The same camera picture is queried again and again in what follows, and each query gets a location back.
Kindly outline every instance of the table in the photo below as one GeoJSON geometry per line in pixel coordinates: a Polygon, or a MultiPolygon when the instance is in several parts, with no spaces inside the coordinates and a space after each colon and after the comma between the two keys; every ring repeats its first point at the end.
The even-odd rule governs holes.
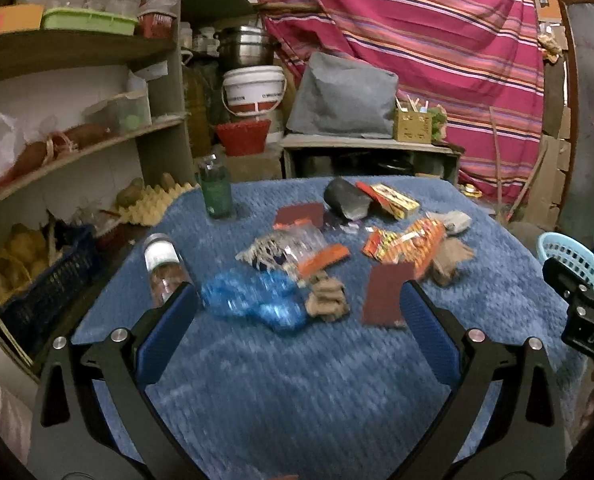
{"type": "Polygon", "coordinates": [[[442,159],[443,179],[457,184],[459,174],[459,158],[461,153],[446,146],[418,144],[414,142],[398,142],[394,139],[363,139],[361,137],[339,137],[288,134],[279,144],[283,147],[283,169],[286,178],[297,176],[295,171],[294,152],[296,150],[312,150],[314,148],[357,148],[361,150],[398,150],[404,152],[429,153],[442,159]]]}
{"type": "MultiPolygon", "coordinates": [[[[508,231],[445,181],[370,177],[418,200],[423,210],[453,209],[473,219],[461,239],[476,257],[450,288],[424,283],[428,296],[465,327],[496,341],[521,344],[537,336],[548,351],[572,422],[585,358],[560,334],[566,303],[541,278],[538,261],[508,231]]],[[[199,190],[181,195],[154,229],[174,240],[196,283],[223,270],[254,273],[235,254],[271,229],[277,208],[320,201],[328,178],[254,182],[233,186],[237,218],[209,219],[199,190]]],[[[366,225],[384,225],[367,219],[366,225]]],[[[403,229],[406,221],[390,226],[403,229]]],[[[200,312],[160,382],[146,393],[184,449],[212,479],[383,480],[402,462],[439,412],[448,388],[437,382],[407,330],[361,325],[371,267],[361,254],[367,232],[324,232],[351,257],[330,267],[346,287],[351,307],[337,323],[314,322],[296,335],[277,335],[251,322],[200,312]]],[[[136,247],[101,293],[73,337],[100,340],[131,327],[151,306],[142,250],[136,247]]],[[[136,456],[104,384],[96,388],[120,450],[136,456]]],[[[464,445],[475,449],[494,405],[494,388],[464,445]]]]}

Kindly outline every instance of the pink striped cloth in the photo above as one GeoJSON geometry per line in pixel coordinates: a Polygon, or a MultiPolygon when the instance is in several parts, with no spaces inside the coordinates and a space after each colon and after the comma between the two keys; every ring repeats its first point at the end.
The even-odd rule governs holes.
{"type": "Polygon", "coordinates": [[[533,0],[260,1],[323,10],[264,19],[296,75],[322,50],[396,73],[402,98],[442,104],[450,119],[447,140],[466,148],[462,180],[490,196],[496,193],[494,107],[504,200],[519,194],[538,156],[543,112],[533,0]]]}

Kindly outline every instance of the metal screw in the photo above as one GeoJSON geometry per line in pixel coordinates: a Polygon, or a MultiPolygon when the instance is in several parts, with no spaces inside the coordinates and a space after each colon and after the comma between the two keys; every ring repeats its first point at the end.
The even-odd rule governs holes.
{"type": "Polygon", "coordinates": [[[110,335],[110,338],[115,341],[116,343],[121,343],[124,339],[128,337],[128,330],[125,328],[116,328],[110,335]]]}
{"type": "Polygon", "coordinates": [[[528,346],[533,350],[541,350],[543,348],[543,343],[538,337],[531,337],[528,339],[528,346]]]}
{"type": "Polygon", "coordinates": [[[56,337],[53,341],[53,348],[55,350],[61,350],[66,346],[66,343],[68,343],[68,341],[66,341],[66,338],[63,335],[60,335],[59,337],[56,337]]]}
{"type": "Polygon", "coordinates": [[[468,337],[473,343],[481,343],[486,338],[486,334],[478,328],[473,328],[472,330],[468,330],[468,337]]]}

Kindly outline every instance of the small wooden box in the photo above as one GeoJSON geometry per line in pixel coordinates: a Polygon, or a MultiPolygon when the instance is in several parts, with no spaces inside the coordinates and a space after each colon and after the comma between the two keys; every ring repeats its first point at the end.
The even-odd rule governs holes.
{"type": "Polygon", "coordinates": [[[433,118],[430,114],[402,112],[395,108],[395,125],[392,135],[398,142],[433,142],[433,118]]]}

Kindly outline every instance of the red basket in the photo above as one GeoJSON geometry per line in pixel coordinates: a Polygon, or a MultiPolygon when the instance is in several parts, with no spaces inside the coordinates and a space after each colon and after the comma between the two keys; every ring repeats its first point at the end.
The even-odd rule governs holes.
{"type": "Polygon", "coordinates": [[[249,119],[239,123],[218,124],[217,136],[228,156],[255,155],[264,152],[270,120],[249,119]]]}
{"type": "Polygon", "coordinates": [[[177,21],[174,14],[151,10],[140,14],[137,19],[137,34],[145,38],[163,38],[164,40],[170,40],[173,37],[173,26],[177,21]]]}

